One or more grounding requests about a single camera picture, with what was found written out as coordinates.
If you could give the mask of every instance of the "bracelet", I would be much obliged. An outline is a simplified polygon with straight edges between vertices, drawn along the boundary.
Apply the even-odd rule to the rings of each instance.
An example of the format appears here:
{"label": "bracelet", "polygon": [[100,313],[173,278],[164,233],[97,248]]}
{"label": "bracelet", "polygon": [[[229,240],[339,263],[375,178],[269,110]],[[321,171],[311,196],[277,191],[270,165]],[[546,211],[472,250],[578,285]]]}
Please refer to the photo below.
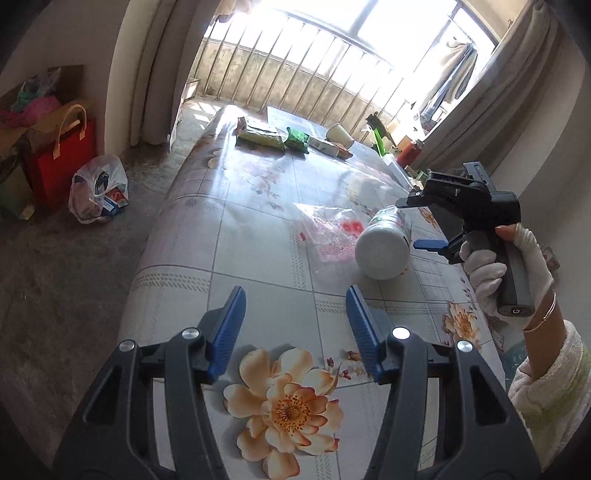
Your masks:
{"label": "bracelet", "polygon": [[548,317],[550,317],[550,315],[552,314],[552,312],[556,308],[556,292],[553,291],[552,293],[554,294],[554,298],[552,299],[552,305],[550,306],[550,309],[548,310],[546,315],[544,315],[544,317],[542,318],[542,321],[536,327],[524,330],[524,332],[533,332],[533,331],[537,330],[538,328],[540,328],[544,324],[544,322],[546,320],[548,320]]}

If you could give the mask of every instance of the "sleeve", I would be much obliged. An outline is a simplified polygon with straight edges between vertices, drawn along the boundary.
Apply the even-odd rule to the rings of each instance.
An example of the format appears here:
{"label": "sleeve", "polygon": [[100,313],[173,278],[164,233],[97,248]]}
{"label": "sleeve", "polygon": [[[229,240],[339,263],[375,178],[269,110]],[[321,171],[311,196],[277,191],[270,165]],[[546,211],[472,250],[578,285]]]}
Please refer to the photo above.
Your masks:
{"label": "sleeve", "polygon": [[569,442],[591,405],[591,355],[574,325],[564,324],[567,337],[548,373],[533,381],[526,358],[509,388],[543,469]]}

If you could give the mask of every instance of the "concrete floor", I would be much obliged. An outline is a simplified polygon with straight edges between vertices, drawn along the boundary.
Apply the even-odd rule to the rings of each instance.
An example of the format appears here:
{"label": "concrete floor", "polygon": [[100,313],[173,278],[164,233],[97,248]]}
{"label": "concrete floor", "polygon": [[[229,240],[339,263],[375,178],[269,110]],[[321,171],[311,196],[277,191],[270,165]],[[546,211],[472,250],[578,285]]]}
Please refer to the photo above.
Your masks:
{"label": "concrete floor", "polygon": [[0,218],[0,401],[47,465],[98,369],[115,347],[145,240],[168,187],[222,104],[185,104],[172,153],[123,155],[130,205],[107,224],[67,208]]}

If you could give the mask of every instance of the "red gift bag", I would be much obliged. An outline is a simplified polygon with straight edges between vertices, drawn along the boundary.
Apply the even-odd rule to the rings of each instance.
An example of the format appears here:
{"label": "red gift bag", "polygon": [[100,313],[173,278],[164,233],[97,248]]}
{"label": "red gift bag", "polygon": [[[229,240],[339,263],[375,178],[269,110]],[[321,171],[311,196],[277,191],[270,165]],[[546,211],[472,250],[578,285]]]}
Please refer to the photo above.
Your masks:
{"label": "red gift bag", "polygon": [[[62,135],[64,121],[77,109],[83,114],[83,123]],[[55,144],[43,148],[27,160],[27,171],[37,203],[58,210],[67,202],[74,173],[95,156],[95,122],[88,120],[86,110],[77,103],[64,115]]]}

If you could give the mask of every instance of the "gloved hand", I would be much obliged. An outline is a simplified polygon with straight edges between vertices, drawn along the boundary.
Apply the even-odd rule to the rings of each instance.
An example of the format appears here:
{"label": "gloved hand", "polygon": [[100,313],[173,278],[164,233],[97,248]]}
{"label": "gloved hand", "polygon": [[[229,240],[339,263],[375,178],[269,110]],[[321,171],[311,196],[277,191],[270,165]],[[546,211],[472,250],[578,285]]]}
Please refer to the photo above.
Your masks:
{"label": "gloved hand", "polygon": [[[537,309],[554,279],[546,266],[546,261],[534,234],[520,223],[498,226],[495,230],[503,240],[513,242],[521,251],[531,298]],[[497,289],[507,271],[505,264],[495,262],[496,253],[491,250],[472,252],[468,242],[464,242],[460,249],[460,258],[464,261],[464,271],[474,287],[480,308],[487,314],[509,323],[514,328],[523,330],[530,322],[531,317],[505,317],[496,308]]]}

